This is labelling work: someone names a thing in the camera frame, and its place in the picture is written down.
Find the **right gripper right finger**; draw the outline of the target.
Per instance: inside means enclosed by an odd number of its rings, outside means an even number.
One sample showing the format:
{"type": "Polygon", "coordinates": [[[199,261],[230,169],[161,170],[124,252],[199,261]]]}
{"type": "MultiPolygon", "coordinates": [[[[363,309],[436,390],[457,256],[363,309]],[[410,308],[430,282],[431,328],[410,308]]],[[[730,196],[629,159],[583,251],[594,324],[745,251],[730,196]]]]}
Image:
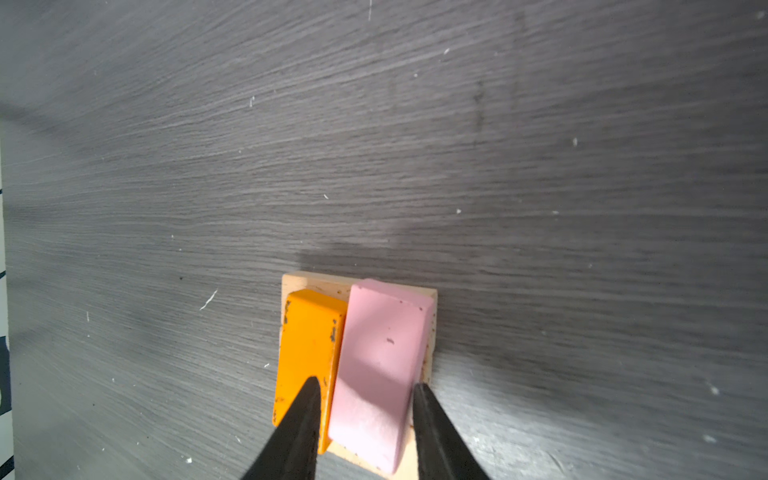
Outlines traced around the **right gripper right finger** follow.
{"type": "Polygon", "coordinates": [[[426,383],[414,387],[413,425],[419,479],[490,479],[426,383]]]}

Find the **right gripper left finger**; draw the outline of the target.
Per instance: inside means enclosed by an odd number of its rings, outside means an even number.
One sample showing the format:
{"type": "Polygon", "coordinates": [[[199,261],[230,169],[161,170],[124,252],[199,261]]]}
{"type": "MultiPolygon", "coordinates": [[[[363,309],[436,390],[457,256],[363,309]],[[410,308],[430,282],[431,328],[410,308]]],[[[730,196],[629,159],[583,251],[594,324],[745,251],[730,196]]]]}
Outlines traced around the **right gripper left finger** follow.
{"type": "Polygon", "coordinates": [[[316,377],[308,378],[286,415],[242,480],[312,480],[316,474],[321,390],[316,377]]]}

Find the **orange wood block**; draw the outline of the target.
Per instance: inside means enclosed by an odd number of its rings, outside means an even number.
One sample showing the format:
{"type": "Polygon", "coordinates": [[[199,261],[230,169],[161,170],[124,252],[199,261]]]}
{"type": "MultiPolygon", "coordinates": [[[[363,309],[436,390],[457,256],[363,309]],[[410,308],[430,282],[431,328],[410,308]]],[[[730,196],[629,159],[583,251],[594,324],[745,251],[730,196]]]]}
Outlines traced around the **orange wood block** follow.
{"type": "Polygon", "coordinates": [[[331,444],[328,426],[347,309],[345,301],[308,288],[285,301],[272,423],[280,424],[305,381],[315,377],[321,392],[320,455],[331,444]]]}

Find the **pink wood block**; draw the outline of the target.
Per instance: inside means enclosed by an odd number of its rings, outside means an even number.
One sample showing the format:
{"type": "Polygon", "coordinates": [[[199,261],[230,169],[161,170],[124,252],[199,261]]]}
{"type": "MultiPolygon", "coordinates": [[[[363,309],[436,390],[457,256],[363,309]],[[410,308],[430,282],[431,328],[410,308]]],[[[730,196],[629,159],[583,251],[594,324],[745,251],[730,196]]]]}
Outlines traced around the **pink wood block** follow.
{"type": "Polygon", "coordinates": [[[390,283],[350,290],[328,436],[384,474],[398,469],[435,299],[390,283]]]}

